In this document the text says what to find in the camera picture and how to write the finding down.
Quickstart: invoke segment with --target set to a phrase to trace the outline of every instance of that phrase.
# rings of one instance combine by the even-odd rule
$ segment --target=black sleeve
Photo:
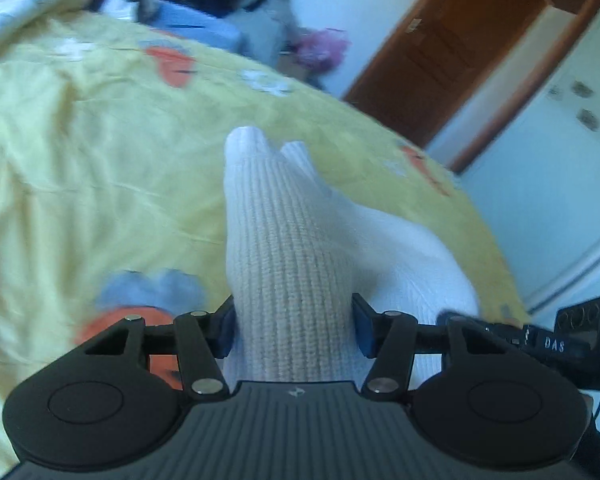
[[[600,432],[596,429],[595,420],[591,419],[571,463],[590,475],[592,479],[600,480]]]

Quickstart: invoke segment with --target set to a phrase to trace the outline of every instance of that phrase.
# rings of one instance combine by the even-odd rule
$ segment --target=pink plastic bag
[[[328,72],[342,63],[350,44],[344,30],[325,28],[310,32],[300,40],[296,53],[298,64],[315,73]]]

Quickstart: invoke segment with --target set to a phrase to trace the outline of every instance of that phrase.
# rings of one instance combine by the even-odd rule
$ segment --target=yellow bedsheet
[[[59,56],[67,38],[76,54]],[[143,40],[196,58],[183,88],[165,82]],[[44,16],[0,53],[0,410],[18,382],[71,348],[113,271],[175,267],[200,277],[209,309],[227,297],[222,147],[245,124],[280,144],[304,140],[327,183],[431,228],[486,318],[504,304],[525,316],[493,237],[442,168],[426,161],[449,196],[374,120],[295,81],[286,97],[255,91],[245,68],[268,71],[86,12]],[[0,422],[0,475],[14,460]]]

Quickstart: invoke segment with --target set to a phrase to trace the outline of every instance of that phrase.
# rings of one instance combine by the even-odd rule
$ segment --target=ribbed knit fabric
[[[230,384],[360,384],[372,363],[356,345],[354,292],[378,312],[421,323],[442,310],[477,315],[471,283],[433,233],[329,188],[302,142],[279,152],[257,128],[238,128],[225,157],[227,279],[238,316],[223,368]],[[438,371],[439,357],[418,356],[411,386]]]

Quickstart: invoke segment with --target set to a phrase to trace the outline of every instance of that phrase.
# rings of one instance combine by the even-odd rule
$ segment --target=brown door
[[[421,0],[346,100],[425,146],[545,6],[545,0]]]

